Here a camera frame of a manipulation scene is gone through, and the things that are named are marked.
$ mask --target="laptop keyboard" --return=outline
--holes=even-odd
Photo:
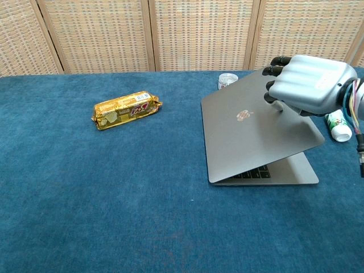
[[[232,179],[250,179],[250,178],[270,178],[267,165],[260,166],[259,168],[251,169],[247,172],[239,173],[238,175],[232,176]]]

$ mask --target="green bottle label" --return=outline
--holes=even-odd
[[[337,126],[339,124],[348,125],[346,123],[346,120],[344,120],[343,118],[336,118],[336,119],[327,118],[327,121],[328,121],[330,131],[332,130],[332,128],[334,128],[335,126]]]

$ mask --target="robot finger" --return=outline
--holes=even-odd
[[[283,67],[275,67],[271,65],[270,67],[265,67],[265,69],[262,72],[262,75],[272,75],[272,76],[278,76],[281,74]]]
[[[274,58],[271,61],[271,65],[285,66],[285,65],[289,64],[291,59],[292,59],[291,57],[279,56],[279,57]]]
[[[264,94],[264,100],[265,100],[266,102],[268,102],[269,104],[271,104],[272,102],[276,101],[277,99],[276,99],[276,98],[271,97],[271,96],[269,95],[269,93],[267,92],[267,93],[265,93],[265,94]]]
[[[269,88],[272,87],[272,85],[274,84],[274,82],[275,81],[269,81],[269,82],[267,82],[266,88],[267,88],[268,91],[269,91]]]

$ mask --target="wires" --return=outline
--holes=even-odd
[[[352,87],[351,96],[349,99],[349,109],[350,109],[350,114],[353,117],[354,131],[356,134],[361,134],[361,131],[359,128],[359,119],[357,117],[357,113],[355,112],[355,109],[356,109],[355,103],[356,103],[356,101],[358,101],[356,99],[356,95],[357,95],[359,82],[360,82],[360,79],[356,79],[355,81],[353,81],[353,87]]]

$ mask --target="laptop lid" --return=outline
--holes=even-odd
[[[272,76],[256,71],[202,99],[209,181],[215,183],[324,142],[309,117],[265,102]]]

